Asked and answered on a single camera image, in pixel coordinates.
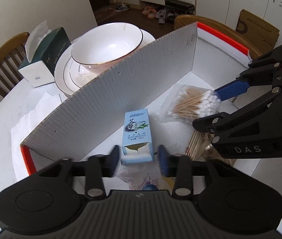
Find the white plates stack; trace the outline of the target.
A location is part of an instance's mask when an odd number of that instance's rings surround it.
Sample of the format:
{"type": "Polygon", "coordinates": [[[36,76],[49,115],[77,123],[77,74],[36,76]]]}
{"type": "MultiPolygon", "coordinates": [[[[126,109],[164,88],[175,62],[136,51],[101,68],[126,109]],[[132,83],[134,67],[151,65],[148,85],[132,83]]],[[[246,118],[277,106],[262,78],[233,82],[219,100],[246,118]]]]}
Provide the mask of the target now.
{"type": "MultiPolygon", "coordinates": [[[[147,31],[142,29],[141,31],[144,35],[144,38],[142,44],[137,48],[137,50],[143,48],[144,46],[150,44],[155,40],[155,38],[147,31]]],[[[98,75],[103,73],[92,73],[84,68],[81,64],[74,61],[71,55],[71,51],[75,42],[76,41],[71,42],[70,46],[63,52],[63,54],[57,61],[54,71],[54,79],[57,87],[68,97],[82,88],[84,85],[95,79],[98,75]]]]}

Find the brown cardboard carton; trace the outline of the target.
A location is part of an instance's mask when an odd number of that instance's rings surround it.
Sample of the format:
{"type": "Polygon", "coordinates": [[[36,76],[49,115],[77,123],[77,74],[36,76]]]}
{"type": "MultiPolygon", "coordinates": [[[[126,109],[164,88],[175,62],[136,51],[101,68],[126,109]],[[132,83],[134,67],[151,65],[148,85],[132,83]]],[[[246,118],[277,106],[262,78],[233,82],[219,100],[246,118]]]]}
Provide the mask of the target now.
{"type": "Polygon", "coordinates": [[[240,12],[236,32],[251,42],[262,54],[271,51],[279,38],[279,29],[244,9],[240,12]]]}

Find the green white tissue box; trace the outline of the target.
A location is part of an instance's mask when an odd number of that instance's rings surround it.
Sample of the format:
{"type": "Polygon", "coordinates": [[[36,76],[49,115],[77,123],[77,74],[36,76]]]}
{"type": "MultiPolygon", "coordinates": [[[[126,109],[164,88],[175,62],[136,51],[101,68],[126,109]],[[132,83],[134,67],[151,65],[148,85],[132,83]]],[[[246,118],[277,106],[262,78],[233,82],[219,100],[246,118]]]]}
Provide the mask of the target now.
{"type": "Polygon", "coordinates": [[[63,27],[51,30],[43,21],[25,43],[26,57],[18,67],[19,73],[33,88],[53,83],[57,61],[70,44],[63,27]]]}

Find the clear blueberry snack packet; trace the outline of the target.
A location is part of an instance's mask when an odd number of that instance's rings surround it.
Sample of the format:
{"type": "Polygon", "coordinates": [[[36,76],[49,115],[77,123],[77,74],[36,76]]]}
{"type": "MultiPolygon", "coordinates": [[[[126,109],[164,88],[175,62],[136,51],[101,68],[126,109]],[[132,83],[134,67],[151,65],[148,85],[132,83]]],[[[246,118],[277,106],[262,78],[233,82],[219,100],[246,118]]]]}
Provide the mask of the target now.
{"type": "Polygon", "coordinates": [[[171,193],[174,187],[174,181],[164,177],[159,165],[154,162],[120,166],[117,177],[126,182],[130,190],[142,190],[147,185],[153,185],[159,190],[168,190],[171,193]]]}

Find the cotton swab bag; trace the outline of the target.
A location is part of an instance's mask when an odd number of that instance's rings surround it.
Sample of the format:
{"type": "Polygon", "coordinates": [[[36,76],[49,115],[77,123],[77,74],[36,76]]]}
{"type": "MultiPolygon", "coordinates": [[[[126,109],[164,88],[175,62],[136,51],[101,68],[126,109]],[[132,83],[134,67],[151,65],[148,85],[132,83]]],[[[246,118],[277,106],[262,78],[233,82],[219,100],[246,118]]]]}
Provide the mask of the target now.
{"type": "Polygon", "coordinates": [[[218,112],[221,99],[213,90],[190,85],[178,85],[166,106],[166,115],[172,121],[191,123],[218,112]]]}

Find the black shoe rack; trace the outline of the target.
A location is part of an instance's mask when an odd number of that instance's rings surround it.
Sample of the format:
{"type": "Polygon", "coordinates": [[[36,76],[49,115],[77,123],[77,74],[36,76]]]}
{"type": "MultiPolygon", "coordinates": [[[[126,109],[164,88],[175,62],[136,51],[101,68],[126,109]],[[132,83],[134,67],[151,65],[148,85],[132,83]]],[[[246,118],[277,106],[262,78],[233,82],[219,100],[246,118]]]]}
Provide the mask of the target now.
{"type": "Polygon", "coordinates": [[[194,15],[195,6],[182,0],[164,0],[167,17],[175,19],[178,15],[194,15]]]}

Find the light blue small carton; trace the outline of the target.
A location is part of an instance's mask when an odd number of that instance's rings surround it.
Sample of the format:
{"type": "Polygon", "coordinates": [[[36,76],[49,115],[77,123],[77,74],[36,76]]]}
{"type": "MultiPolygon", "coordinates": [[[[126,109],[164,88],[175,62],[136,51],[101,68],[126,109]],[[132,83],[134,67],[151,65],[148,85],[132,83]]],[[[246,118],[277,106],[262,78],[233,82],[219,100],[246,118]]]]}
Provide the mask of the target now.
{"type": "Polygon", "coordinates": [[[125,113],[121,146],[123,150],[121,164],[124,166],[154,162],[147,109],[125,113]]]}

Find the white ceramic bowl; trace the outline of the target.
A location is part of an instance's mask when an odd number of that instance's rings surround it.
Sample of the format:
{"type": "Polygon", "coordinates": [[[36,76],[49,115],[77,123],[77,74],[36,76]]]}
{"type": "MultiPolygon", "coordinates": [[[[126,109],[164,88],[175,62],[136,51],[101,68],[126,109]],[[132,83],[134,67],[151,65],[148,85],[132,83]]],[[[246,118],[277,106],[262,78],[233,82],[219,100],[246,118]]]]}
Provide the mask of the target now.
{"type": "Polygon", "coordinates": [[[82,35],[74,43],[71,55],[88,71],[100,74],[137,50],[143,38],[141,29],[133,24],[108,23],[82,35]]]}

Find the wooden dining chair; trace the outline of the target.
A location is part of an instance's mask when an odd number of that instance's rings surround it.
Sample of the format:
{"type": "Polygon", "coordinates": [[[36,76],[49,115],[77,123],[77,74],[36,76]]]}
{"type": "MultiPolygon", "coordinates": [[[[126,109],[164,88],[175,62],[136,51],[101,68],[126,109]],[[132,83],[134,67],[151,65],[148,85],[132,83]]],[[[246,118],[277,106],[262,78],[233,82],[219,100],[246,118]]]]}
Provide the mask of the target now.
{"type": "Polygon", "coordinates": [[[0,96],[5,97],[22,79],[19,66],[25,59],[29,33],[22,32],[0,47],[0,96]]]}

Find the red white cardboard box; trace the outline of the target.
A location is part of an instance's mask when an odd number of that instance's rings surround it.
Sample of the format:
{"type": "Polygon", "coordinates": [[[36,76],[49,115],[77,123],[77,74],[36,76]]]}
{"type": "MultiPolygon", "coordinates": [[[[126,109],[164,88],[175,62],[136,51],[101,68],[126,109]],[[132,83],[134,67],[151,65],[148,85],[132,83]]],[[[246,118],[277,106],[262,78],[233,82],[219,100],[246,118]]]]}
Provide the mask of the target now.
{"type": "Polygon", "coordinates": [[[80,88],[54,109],[13,156],[17,180],[61,158],[82,160],[121,143],[126,112],[148,109],[155,116],[177,85],[216,89],[247,69],[249,50],[203,30],[181,27],[134,52],[80,88]]]}

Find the white paper sheet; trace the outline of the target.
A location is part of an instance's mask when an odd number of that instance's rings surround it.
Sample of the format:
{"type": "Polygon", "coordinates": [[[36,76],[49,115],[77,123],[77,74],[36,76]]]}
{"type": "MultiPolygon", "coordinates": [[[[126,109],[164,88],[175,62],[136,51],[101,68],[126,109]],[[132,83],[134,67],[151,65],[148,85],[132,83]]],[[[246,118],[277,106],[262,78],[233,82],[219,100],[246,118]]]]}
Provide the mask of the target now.
{"type": "Polygon", "coordinates": [[[35,127],[61,103],[62,101],[59,94],[52,96],[50,93],[45,92],[36,107],[25,114],[19,123],[12,128],[12,141],[16,142],[18,145],[21,144],[35,127]]]}

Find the gold foil snack bag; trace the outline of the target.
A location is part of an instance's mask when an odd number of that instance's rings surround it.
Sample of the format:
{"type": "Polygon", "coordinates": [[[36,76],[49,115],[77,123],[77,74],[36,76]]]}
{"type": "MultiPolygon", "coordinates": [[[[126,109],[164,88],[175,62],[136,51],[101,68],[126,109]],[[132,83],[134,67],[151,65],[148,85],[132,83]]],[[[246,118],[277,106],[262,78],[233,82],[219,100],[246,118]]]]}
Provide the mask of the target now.
{"type": "Polygon", "coordinates": [[[212,145],[213,134],[193,131],[189,144],[185,150],[185,155],[192,161],[205,161],[217,159],[233,166],[236,159],[225,159],[216,151],[212,145]]]}

